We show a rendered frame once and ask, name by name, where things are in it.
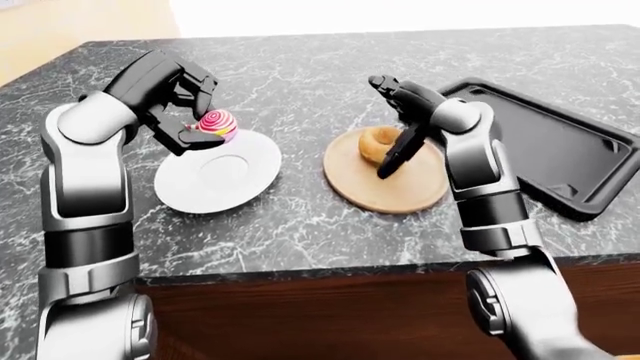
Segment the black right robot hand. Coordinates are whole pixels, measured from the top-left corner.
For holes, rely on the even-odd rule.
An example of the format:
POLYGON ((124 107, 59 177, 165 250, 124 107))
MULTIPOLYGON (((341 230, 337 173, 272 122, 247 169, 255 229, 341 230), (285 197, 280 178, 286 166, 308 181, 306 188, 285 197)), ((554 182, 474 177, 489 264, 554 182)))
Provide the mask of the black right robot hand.
POLYGON ((406 125, 378 167, 377 176, 387 179, 424 145, 431 133, 431 118, 446 98, 432 89, 411 81, 400 82, 390 75, 370 76, 368 83, 396 110, 399 121, 406 125))

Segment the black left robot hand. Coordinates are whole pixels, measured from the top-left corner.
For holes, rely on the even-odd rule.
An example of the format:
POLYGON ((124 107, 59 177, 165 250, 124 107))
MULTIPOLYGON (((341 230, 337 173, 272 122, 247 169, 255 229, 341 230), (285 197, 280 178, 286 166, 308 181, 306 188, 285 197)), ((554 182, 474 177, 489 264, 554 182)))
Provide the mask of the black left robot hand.
POLYGON ((164 119, 164 110, 170 104, 188 108, 198 121, 214 110, 212 98, 217 85, 216 77, 200 65, 175 53, 151 50, 117 74, 104 92, 132 110, 155 140, 180 156, 222 146, 225 139, 164 119))

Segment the glazed brown donut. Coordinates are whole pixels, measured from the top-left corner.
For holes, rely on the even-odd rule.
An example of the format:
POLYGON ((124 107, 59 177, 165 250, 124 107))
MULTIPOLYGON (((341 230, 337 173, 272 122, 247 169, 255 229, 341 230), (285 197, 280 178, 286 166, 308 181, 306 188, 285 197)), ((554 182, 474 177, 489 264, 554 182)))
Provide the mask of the glazed brown donut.
POLYGON ((400 134, 399 128, 391 126, 366 128, 358 140, 361 157, 371 164, 381 164, 400 134))

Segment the pink swirl cupcake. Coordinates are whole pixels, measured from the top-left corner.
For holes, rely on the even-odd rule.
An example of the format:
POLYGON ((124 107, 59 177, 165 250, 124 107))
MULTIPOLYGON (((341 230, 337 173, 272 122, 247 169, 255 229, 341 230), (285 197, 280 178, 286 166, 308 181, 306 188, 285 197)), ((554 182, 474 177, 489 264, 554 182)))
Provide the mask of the pink swirl cupcake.
POLYGON ((186 125, 192 131, 216 134, 229 143, 237 134, 239 128, 236 118, 228 110, 211 110, 196 124, 186 125))

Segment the tan wooden round plate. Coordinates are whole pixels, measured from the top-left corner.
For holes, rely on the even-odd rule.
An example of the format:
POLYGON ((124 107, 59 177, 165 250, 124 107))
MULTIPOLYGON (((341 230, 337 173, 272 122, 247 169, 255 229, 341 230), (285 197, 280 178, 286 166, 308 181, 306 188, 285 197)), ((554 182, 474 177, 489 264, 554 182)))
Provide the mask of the tan wooden round plate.
POLYGON ((434 206, 448 191, 442 152, 427 141, 410 161, 387 179, 359 151, 359 138, 370 128, 347 131, 327 146, 323 171, 331 188, 362 209, 409 214, 434 206))

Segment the white round plate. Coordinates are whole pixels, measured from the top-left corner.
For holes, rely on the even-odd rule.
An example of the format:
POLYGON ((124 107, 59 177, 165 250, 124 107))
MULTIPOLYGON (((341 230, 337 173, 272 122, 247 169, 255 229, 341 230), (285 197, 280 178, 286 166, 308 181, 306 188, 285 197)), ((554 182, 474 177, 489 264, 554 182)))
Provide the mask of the white round plate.
POLYGON ((249 202, 274 182, 282 154, 270 137, 241 130, 215 149, 168 155, 154 179, 158 199, 188 214, 224 212, 249 202))

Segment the black rectangular tray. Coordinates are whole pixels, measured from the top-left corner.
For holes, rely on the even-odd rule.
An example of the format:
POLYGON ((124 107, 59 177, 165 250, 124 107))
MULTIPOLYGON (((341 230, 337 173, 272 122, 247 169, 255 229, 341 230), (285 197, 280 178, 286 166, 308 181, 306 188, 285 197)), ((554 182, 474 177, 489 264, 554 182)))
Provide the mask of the black rectangular tray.
POLYGON ((478 77, 438 91, 492 107, 522 191, 564 218, 597 218, 640 171, 633 134, 478 77))

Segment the dark wooden counter cabinet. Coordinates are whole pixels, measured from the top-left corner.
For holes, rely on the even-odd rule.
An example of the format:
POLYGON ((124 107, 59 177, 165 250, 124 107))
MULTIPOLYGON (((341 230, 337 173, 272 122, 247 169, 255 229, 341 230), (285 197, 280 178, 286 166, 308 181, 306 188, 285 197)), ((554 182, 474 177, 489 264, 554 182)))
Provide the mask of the dark wooden counter cabinet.
POLYGON ((146 277, 156 360, 514 360, 468 311, 471 262, 146 277))

